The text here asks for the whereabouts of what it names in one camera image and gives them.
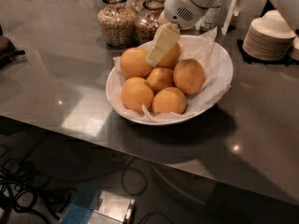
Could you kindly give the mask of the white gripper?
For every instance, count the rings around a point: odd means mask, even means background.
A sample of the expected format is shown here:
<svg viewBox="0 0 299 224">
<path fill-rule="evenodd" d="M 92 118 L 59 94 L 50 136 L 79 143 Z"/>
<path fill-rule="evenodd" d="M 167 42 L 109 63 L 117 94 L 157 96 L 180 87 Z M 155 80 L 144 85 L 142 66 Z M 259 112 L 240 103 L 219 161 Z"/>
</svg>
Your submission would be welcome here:
<svg viewBox="0 0 299 224">
<path fill-rule="evenodd" d="M 161 25 L 150 46 L 146 61 L 155 66 L 180 38 L 180 29 L 192 28 L 216 0 L 165 0 L 164 17 L 171 21 Z"/>
</svg>

